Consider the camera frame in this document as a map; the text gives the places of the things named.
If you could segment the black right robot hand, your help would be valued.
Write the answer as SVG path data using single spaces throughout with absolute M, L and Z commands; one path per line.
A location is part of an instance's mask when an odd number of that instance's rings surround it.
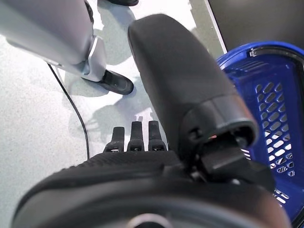
M 84 163 L 30 189 L 13 228 L 289 228 L 268 166 L 243 150 L 259 127 L 204 46 L 173 18 L 134 21 L 129 45 L 159 120 L 133 123 Z

